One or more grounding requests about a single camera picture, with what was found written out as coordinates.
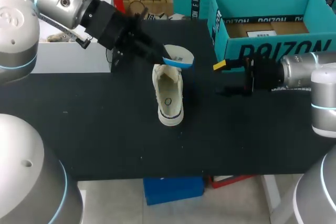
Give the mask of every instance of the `shoe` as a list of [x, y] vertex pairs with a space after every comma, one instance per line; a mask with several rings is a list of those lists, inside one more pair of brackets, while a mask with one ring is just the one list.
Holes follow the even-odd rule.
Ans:
[[183, 120], [181, 69], [168, 65], [154, 65], [153, 85], [159, 104], [158, 115], [161, 123], [176, 126]]
[[168, 16], [165, 13], [160, 13], [160, 14], [148, 13], [146, 15], [146, 19], [149, 19], [149, 20], [155, 20], [155, 19], [165, 20], [165, 19], [168, 19]]

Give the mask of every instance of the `black tablecloth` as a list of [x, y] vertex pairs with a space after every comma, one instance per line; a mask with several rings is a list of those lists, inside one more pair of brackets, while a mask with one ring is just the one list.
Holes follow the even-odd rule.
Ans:
[[243, 76], [213, 73], [205, 22], [144, 29], [195, 56], [183, 71], [181, 125], [160, 123], [152, 66], [142, 59], [114, 74], [31, 74], [0, 88], [0, 113], [35, 127], [77, 180], [304, 173], [334, 145], [311, 129], [309, 92], [216, 95]]

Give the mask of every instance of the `white shoebox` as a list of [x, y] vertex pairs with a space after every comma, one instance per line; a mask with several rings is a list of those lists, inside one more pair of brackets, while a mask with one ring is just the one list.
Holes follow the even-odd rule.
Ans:
[[[113, 4], [113, 0], [102, 0]], [[61, 31], [40, 20], [40, 40]], [[78, 26], [74, 32], [84, 40], [88, 37], [85, 28]], [[81, 48], [76, 42], [40, 42], [37, 53], [36, 67], [32, 73], [104, 73], [110, 72], [106, 60], [106, 49], [91, 41], [87, 49]]]

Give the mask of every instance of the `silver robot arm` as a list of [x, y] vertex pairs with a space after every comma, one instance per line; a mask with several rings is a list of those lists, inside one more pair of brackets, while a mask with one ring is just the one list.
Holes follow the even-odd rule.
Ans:
[[[33, 70], [42, 14], [69, 29], [83, 26], [109, 50], [137, 55], [150, 63], [171, 59], [164, 46], [140, 28], [142, 15], [126, 17], [100, 0], [0, 0], [0, 84], [19, 80]], [[89, 40], [76, 42], [84, 49]]]
[[74, 29], [92, 0], [0, 0], [0, 84], [33, 70], [39, 41], [38, 15]]

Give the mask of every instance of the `gray floor tile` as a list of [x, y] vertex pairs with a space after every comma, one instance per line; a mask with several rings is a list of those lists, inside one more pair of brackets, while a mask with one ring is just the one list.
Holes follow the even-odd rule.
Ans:
[[207, 188], [202, 197], [147, 206], [144, 224], [269, 224], [265, 195], [258, 177], [219, 189]]
[[86, 190], [83, 224], [142, 224], [142, 179], [79, 182]]
[[294, 179], [293, 179], [292, 174], [275, 175], [275, 180], [277, 182], [281, 198], [286, 194], [286, 192], [294, 184]]

